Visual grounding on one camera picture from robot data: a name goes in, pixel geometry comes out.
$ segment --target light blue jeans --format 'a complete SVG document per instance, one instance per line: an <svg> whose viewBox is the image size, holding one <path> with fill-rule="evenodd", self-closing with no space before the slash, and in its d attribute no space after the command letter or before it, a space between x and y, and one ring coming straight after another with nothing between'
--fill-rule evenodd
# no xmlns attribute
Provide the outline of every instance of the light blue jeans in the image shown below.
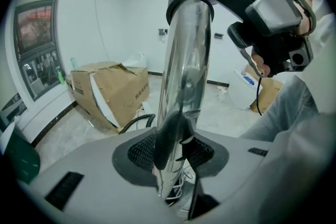
<svg viewBox="0 0 336 224"><path fill-rule="evenodd" d="M317 114L306 84L294 76L281 87L267 111L241 137L272 142L278 133L295 128L302 120Z"/></svg>

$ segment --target marble floor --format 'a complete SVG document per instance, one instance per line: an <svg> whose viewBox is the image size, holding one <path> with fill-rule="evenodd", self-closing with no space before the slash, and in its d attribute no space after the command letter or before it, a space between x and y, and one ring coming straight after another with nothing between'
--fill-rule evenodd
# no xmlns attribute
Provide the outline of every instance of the marble floor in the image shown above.
<svg viewBox="0 0 336 224"><path fill-rule="evenodd" d="M159 109L161 80L160 76L149 76L150 95L147 101L155 114ZM223 87L207 84L197 127L222 135L239 137L259 117L258 113L250 109L243 111L234 107ZM138 128L144 128L145 124L146 120L139 121ZM75 148L115 135L117 133L103 127L80 106L76 106L51 128L36 146L41 158L40 173Z"/></svg>

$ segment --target black cable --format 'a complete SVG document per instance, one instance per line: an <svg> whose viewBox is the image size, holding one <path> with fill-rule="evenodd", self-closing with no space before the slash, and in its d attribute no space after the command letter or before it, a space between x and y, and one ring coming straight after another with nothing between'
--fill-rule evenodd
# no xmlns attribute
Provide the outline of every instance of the black cable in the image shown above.
<svg viewBox="0 0 336 224"><path fill-rule="evenodd" d="M155 119L155 114L151 114L151 117L147 121L146 128L152 125L152 122L154 121L154 119Z"/></svg>
<svg viewBox="0 0 336 224"><path fill-rule="evenodd" d="M259 78L258 87L257 87L257 110L259 112L259 115L262 116L262 113L259 110L259 88L260 88L260 83L261 83L261 77Z"/></svg>
<svg viewBox="0 0 336 224"><path fill-rule="evenodd" d="M142 116L140 116L140 117L138 117L138 118L135 118L135 119L131 120L131 121L125 126L125 128L121 130L121 132L120 132L119 134L123 134L123 133L125 133L125 132L129 129L129 127L132 126L132 124L133 124L134 122L137 122L137 121L139 121L139 120L143 120L143 119L150 118L152 115L153 115L153 114L142 115Z"/></svg>

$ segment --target shiny metal tube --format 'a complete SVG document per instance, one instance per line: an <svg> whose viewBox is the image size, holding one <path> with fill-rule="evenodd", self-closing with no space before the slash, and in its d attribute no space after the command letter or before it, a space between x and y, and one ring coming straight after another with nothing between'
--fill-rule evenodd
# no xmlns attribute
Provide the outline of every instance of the shiny metal tube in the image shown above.
<svg viewBox="0 0 336 224"><path fill-rule="evenodd" d="M183 147L196 131L208 71L211 10L200 0L184 0L169 30L163 72L154 175L166 198L183 168Z"/></svg>

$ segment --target window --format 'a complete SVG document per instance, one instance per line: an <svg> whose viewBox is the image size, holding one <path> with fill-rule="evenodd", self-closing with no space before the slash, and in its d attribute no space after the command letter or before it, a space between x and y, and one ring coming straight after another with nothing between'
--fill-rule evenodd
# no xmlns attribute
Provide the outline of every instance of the window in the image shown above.
<svg viewBox="0 0 336 224"><path fill-rule="evenodd" d="M15 47L18 65L31 97L36 100L58 85L64 71L55 39L55 0L16 8Z"/></svg>

